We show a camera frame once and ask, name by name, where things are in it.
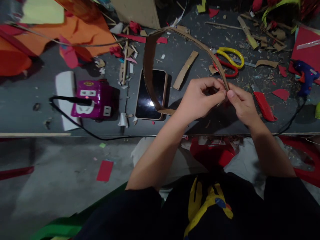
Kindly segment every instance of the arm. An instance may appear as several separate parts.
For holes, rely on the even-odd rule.
[[[229,101],[241,122],[248,126],[262,170],[267,176],[296,177],[285,152],[258,116],[250,93],[229,83]]]
[[[206,96],[203,91],[208,87],[215,87],[219,92]],[[223,101],[225,96],[223,84],[215,78],[192,79],[177,111],[163,126],[134,167],[126,190],[147,187],[159,190],[188,124],[205,116],[212,107]]]

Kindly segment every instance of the hand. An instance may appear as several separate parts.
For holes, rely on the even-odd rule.
[[[206,96],[203,92],[209,87],[216,88],[218,92]],[[215,78],[192,79],[174,115],[179,116],[181,121],[188,125],[205,116],[211,108],[222,102],[226,98],[226,92],[223,82]]]
[[[230,88],[227,92],[229,101],[236,109],[240,121],[250,128],[257,120],[260,121],[252,95],[231,83],[228,85]]]

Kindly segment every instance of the black cable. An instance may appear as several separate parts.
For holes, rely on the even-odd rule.
[[[61,99],[61,100],[66,100],[72,103],[84,103],[84,104],[89,104],[89,102],[87,101],[83,101],[79,100],[81,98],[76,98],[76,97],[62,97],[62,96],[52,96],[51,98],[49,98],[49,103],[50,105],[56,109],[59,113],[61,113],[63,116],[65,116],[70,122],[72,122],[74,125],[78,126],[79,128],[83,129],[84,131],[86,131],[90,136],[102,140],[102,141],[108,141],[108,140],[117,140],[117,139],[123,139],[123,138],[135,138],[135,137],[139,137],[139,136],[127,136],[127,137],[116,137],[116,138],[109,138],[109,139],[104,139],[104,138],[100,138],[97,135],[93,134],[92,132],[88,131],[87,129],[85,129],[83,126],[81,126],[80,124],[76,123],[75,121],[73,121],[67,114],[65,114],[55,103],[54,100],[55,99]]]
[[[301,109],[304,107],[304,105],[306,104],[307,102],[307,97],[303,97],[303,104],[301,105],[301,107],[299,107],[296,111],[296,113],[292,116],[292,118],[290,119],[289,122],[287,122],[284,126],[288,125],[283,131],[280,131],[279,133],[276,133],[276,134],[273,134],[273,136],[278,136],[278,135],[281,135],[282,133],[284,133],[285,131],[287,131],[291,124],[293,123],[293,120],[296,118],[296,116],[298,115],[298,113],[301,111]]]

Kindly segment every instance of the red utility knife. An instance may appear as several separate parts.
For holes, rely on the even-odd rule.
[[[256,100],[260,107],[263,118],[269,122],[277,121],[278,119],[273,115],[264,94],[260,92],[259,88],[255,84],[252,84],[251,87],[253,89],[253,94],[256,97]]]

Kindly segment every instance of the concrete floor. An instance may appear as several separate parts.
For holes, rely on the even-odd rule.
[[[29,239],[58,217],[90,206],[124,182],[140,138],[26,138],[0,142],[0,171],[35,166],[32,174],[0,181],[0,239]],[[102,160],[114,162],[109,182],[96,177]],[[320,203],[320,188],[304,182]]]

